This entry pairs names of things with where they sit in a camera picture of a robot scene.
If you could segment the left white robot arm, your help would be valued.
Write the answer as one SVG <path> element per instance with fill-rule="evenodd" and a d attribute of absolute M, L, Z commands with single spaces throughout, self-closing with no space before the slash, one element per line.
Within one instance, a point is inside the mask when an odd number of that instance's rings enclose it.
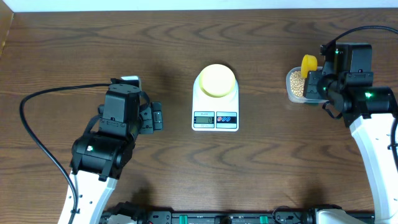
<path fill-rule="evenodd" d="M 70 179 L 59 223 L 99 223 L 138 135 L 163 129 L 162 105 L 142 90 L 138 76 L 114 78 L 104 104 L 72 146 Z"/>

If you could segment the yellow plastic measuring scoop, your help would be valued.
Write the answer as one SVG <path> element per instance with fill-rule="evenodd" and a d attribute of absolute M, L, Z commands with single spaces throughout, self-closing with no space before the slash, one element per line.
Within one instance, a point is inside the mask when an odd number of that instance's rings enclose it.
<path fill-rule="evenodd" d="M 304 55 L 302 59 L 302 64 L 300 67 L 300 74 L 302 78 L 307 78 L 308 73 L 311 71 L 316 71 L 318 67 L 317 58 L 313 55 Z"/>

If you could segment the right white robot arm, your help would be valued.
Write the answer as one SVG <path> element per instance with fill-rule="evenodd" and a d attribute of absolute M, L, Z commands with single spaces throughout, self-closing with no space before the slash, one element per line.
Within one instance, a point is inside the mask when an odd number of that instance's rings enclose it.
<path fill-rule="evenodd" d="M 365 43 L 323 45 L 325 61 L 305 55 L 300 73 L 304 98 L 320 100 L 333 119 L 343 119 L 364 162 L 375 223 L 397 223 L 397 101 L 388 86 L 374 86 L 373 48 Z"/>

